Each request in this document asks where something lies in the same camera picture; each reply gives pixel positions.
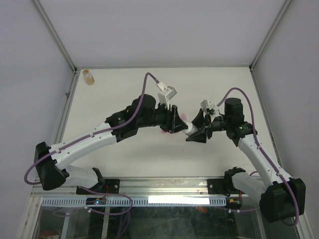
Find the white pill bottle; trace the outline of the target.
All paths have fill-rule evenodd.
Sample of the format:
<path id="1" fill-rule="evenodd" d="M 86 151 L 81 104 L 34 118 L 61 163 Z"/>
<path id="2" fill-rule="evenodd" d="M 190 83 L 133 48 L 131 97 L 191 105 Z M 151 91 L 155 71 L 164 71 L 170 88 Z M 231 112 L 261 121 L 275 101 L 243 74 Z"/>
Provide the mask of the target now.
<path id="1" fill-rule="evenodd" d="M 193 123 L 186 122 L 186 124 L 187 124 L 187 129 L 184 129 L 182 132 L 186 134 L 187 136 L 191 136 L 198 131 L 198 127 L 196 127 Z"/>

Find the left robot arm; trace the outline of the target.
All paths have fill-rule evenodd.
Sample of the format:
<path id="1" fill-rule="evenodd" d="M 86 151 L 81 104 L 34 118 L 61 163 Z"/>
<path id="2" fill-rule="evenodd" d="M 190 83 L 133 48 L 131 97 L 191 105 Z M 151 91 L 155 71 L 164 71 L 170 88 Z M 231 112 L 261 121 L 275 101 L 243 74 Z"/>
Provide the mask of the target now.
<path id="1" fill-rule="evenodd" d="M 35 148 L 34 163 L 43 190 L 69 185 L 85 187 L 96 194 L 102 192 L 105 182 L 99 169 L 79 168 L 72 163 L 101 147 L 136 135 L 139 128 L 154 126 L 171 134 L 189 128 L 179 116 L 177 106 L 156 104 L 153 96 L 144 95 L 77 139 L 54 145 L 39 143 Z"/>

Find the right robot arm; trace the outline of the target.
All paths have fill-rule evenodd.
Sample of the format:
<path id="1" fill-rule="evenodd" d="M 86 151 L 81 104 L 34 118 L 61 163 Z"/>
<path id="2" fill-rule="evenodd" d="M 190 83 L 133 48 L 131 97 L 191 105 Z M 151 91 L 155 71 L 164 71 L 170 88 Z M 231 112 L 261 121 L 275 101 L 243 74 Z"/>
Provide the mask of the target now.
<path id="1" fill-rule="evenodd" d="M 260 179 L 234 167 L 225 171 L 222 181 L 213 184 L 212 188 L 227 197 L 237 191 L 247 194 L 258 203 L 262 215 L 270 223 L 303 215 L 306 186 L 302 179 L 293 178 L 267 155 L 253 125 L 245 121 L 240 99 L 227 98 L 224 103 L 224 113 L 221 114 L 215 103 L 201 102 L 186 141 L 206 143 L 213 132 L 225 131 L 250 160 Z"/>

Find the pink weekly pill organizer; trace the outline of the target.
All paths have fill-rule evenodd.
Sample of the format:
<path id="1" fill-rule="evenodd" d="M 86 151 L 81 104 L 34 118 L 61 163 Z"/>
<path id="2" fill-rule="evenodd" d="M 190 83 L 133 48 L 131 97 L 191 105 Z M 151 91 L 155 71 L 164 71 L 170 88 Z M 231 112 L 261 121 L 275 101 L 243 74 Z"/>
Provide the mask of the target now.
<path id="1" fill-rule="evenodd" d="M 175 134 L 178 132 L 181 132 L 183 130 L 188 129 L 187 124 L 181 119 L 178 112 L 175 112 L 171 115 L 171 117 L 168 119 L 168 121 L 160 126 L 160 129 L 164 132 Z"/>

